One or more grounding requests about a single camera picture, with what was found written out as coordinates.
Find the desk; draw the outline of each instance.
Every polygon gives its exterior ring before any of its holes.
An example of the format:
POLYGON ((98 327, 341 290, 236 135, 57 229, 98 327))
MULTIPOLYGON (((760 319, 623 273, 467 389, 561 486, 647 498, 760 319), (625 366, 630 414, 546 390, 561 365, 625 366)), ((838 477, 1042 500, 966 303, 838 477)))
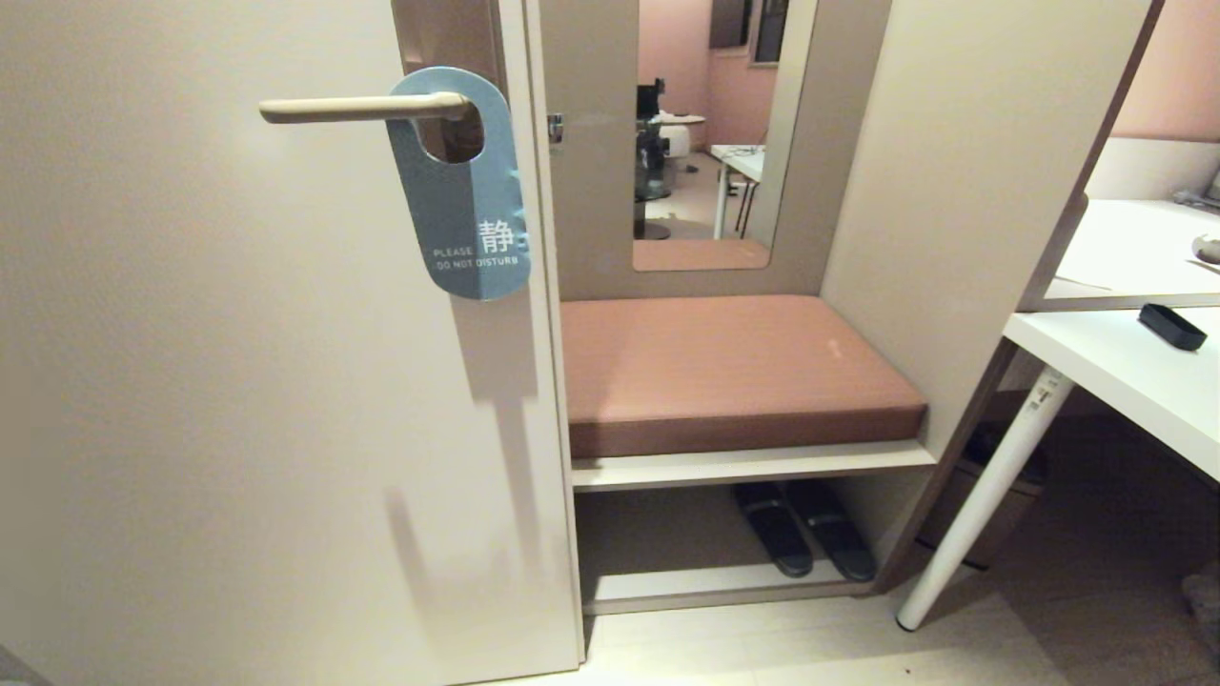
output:
POLYGON ((1220 267, 1191 253, 1204 233, 1220 236, 1220 216, 1159 200, 1091 200, 1046 297, 1220 293, 1220 267))
POLYGON ((899 609, 899 626, 913 631, 927 616, 1076 385, 1220 480, 1220 308, 1181 308, 1179 312, 1208 333, 1193 353, 1177 350, 1148 331, 1136 319, 1137 310, 1009 319, 1004 337, 1047 366, 899 609))
POLYGON ((725 236, 728 175, 736 171, 750 181, 761 181, 766 145, 712 145, 710 151, 711 156, 720 160, 720 164, 723 165, 720 172, 720 188, 716 194, 716 221, 712 223, 712 238, 720 240, 725 236))

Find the do not disturb sign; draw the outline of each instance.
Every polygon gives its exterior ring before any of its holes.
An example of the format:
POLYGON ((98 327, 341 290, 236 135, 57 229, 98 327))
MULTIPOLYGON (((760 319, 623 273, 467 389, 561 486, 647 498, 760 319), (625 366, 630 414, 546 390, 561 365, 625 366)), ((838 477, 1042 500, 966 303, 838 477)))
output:
POLYGON ((483 150, 467 162, 443 162, 423 149, 410 120, 389 120, 394 161, 432 281, 461 298, 495 300, 529 280, 509 106, 490 82, 456 67, 412 72, 390 94, 438 92, 460 93, 478 109, 483 150))

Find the white table leg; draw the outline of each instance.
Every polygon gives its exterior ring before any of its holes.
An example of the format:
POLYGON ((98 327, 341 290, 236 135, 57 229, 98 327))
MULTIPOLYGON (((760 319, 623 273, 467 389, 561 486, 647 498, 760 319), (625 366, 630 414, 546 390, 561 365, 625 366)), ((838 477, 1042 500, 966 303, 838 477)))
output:
POLYGON ((716 192, 716 222, 711 225, 711 237, 725 237, 725 208, 728 204, 728 165, 720 165, 720 189, 716 192))
POLYGON ((1042 370, 1021 411, 1004 433, 1004 439, 996 448, 996 454, 987 463, 978 483, 961 505, 961 511, 953 520, 936 554, 932 555, 932 561, 924 570, 924 576, 898 610, 898 626, 914 631, 922 624, 936 598, 978 540, 978 535, 987 526, 1008 489, 1013 487, 1021 468, 1037 448, 1038 441, 1042 441, 1047 427, 1054 421, 1075 386, 1072 380, 1050 366, 1042 370))

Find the mirror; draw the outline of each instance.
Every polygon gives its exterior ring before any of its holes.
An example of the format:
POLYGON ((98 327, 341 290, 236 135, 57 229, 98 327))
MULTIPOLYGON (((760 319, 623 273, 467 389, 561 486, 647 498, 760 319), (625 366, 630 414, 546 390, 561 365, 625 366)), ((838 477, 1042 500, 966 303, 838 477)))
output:
POLYGON ((766 267, 815 0, 638 1, 632 264, 766 267))

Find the slipper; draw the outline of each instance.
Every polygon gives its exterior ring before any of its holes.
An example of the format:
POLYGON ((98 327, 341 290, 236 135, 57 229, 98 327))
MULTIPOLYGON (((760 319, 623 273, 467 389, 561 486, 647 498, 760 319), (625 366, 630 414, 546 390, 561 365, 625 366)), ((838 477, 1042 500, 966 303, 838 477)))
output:
POLYGON ((792 511, 809 526, 839 574, 852 581, 872 581, 877 561, 830 486, 816 478, 793 481, 787 497, 792 511))
POLYGON ((800 577, 814 569, 814 554, 800 536, 797 522, 783 507, 783 494, 775 483, 737 483, 733 498, 745 521, 762 542, 771 561, 786 576, 800 577))

